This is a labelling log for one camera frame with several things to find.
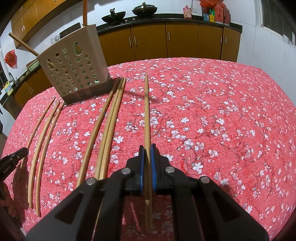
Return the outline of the yellow detergent bottle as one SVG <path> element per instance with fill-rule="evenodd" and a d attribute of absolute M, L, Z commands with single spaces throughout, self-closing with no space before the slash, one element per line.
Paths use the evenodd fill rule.
<path fill-rule="evenodd" d="M 11 83 L 9 81 L 7 81 L 5 83 L 4 90 L 8 96 L 11 95 L 11 93 L 13 92 L 13 88 L 12 88 Z"/>

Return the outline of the red floral tablecloth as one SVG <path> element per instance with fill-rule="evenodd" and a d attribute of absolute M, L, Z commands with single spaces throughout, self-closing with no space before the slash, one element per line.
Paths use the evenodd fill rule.
<path fill-rule="evenodd" d="M 295 209 L 295 105 L 263 70 L 197 58 L 166 58 L 108 68 L 126 78 L 111 144 L 108 176 L 137 156 L 144 143 L 144 79 L 149 77 L 151 142 L 188 176 L 210 177 L 268 232 L 283 229 Z M 41 218 L 28 208 L 27 176 L 55 88 L 29 100 L 8 135 L 3 156 L 25 147 L 43 111 L 21 177 L 6 183 L 22 228 Z M 49 141 L 41 178 L 41 215 L 76 187 L 96 119 L 108 94 L 65 105 Z M 127 197 L 122 240 L 174 240 L 170 197 L 153 201 L 155 229 L 145 231 L 143 198 Z"/>

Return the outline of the green basin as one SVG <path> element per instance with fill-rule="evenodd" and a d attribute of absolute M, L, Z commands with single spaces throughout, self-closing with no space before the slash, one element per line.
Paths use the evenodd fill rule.
<path fill-rule="evenodd" d="M 27 71 L 32 72 L 34 71 L 36 68 L 38 68 L 40 66 L 40 63 L 37 59 L 29 62 L 26 67 L 27 67 Z"/>

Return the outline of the beige perforated utensil holder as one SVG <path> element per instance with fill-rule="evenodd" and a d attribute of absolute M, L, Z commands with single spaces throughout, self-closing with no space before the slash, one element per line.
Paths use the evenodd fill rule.
<path fill-rule="evenodd" d="M 76 30 L 37 56 L 66 104 L 110 92 L 113 86 L 95 25 Z"/>

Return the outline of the dark wooden cutting board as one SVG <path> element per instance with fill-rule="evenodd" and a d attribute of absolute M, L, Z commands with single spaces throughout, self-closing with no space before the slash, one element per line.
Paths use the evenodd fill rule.
<path fill-rule="evenodd" d="M 62 39 L 63 37 L 66 37 L 67 35 L 71 34 L 72 32 L 75 32 L 76 30 L 79 30 L 80 28 L 81 28 L 80 23 L 76 23 L 76 24 L 72 25 L 71 27 L 60 32 L 60 39 Z"/>

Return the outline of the lower wooden cabinets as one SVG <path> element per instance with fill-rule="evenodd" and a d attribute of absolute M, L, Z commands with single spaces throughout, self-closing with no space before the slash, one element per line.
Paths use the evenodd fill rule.
<path fill-rule="evenodd" d="M 151 19 L 97 31 L 107 67 L 135 60 L 200 57 L 235 62 L 242 27 L 184 19 Z M 53 87 L 41 66 L 12 95 L 20 106 Z"/>

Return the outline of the pink labelled bottle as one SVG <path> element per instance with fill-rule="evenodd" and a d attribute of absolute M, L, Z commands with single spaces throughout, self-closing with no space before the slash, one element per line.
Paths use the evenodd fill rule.
<path fill-rule="evenodd" d="M 183 8 L 183 15 L 184 15 L 184 19 L 191 19 L 192 18 L 192 9 L 189 6 L 185 6 Z"/>

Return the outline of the black lidded wok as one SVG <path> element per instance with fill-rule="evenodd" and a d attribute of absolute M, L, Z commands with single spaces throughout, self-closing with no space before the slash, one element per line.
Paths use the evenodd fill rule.
<path fill-rule="evenodd" d="M 152 16 L 157 10 L 158 8 L 156 6 L 143 2 L 140 6 L 136 6 L 132 12 L 136 16 Z"/>

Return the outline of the right barred window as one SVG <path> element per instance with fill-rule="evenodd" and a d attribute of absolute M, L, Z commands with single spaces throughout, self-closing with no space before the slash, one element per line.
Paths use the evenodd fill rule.
<path fill-rule="evenodd" d="M 295 22 L 280 1 L 257 1 L 260 27 L 281 36 L 295 47 Z"/>

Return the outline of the red plastic bag on wall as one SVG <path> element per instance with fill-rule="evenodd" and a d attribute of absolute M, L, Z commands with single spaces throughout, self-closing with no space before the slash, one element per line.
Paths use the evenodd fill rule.
<path fill-rule="evenodd" d="M 16 56 L 15 50 L 8 51 L 4 57 L 4 61 L 8 66 L 10 66 L 10 68 L 16 69 L 18 67 L 18 58 Z"/>

